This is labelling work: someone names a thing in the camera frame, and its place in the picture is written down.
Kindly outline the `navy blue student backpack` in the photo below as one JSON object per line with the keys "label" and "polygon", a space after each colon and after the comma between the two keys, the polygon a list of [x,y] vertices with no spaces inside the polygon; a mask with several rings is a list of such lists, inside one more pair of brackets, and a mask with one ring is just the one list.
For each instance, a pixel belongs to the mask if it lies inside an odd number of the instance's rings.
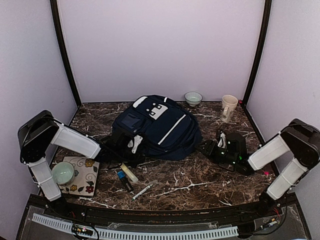
{"label": "navy blue student backpack", "polygon": [[112,131],[143,137],[141,153],[169,161],[183,160],[203,139],[196,117],[160,95],[139,97],[114,120]]}

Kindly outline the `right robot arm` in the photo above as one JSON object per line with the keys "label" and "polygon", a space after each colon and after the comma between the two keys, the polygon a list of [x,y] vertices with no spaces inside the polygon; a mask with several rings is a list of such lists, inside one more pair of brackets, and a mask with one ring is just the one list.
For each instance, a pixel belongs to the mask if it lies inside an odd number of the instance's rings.
{"label": "right robot arm", "polygon": [[274,210],[277,200],[298,184],[320,162],[320,131],[297,118],[273,138],[248,154],[245,137],[232,132],[217,140],[206,140],[196,150],[213,163],[230,165],[233,171],[250,176],[264,166],[291,152],[292,160],[276,179],[260,194],[255,213],[266,217]]}

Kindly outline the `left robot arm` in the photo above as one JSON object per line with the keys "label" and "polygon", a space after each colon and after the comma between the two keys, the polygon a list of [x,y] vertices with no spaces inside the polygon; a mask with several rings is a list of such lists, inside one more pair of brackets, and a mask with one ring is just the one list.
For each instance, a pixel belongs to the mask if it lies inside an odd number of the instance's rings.
{"label": "left robot arm", "polygon": [[67,218],[70,206],[62,199],[62,192],[53,179],[46,159],[49,146],[55,145],[98,162],[118,162],[132,167],[145,160],[140,152],[143,138],[132,137],[124,131],[116,131],[100,140],[65,125],[55,119],[50,111],[43,110],[17,132],[20,162],[28,166],[35,183],[44,197],[52,202],[51,210],[60,218]]}

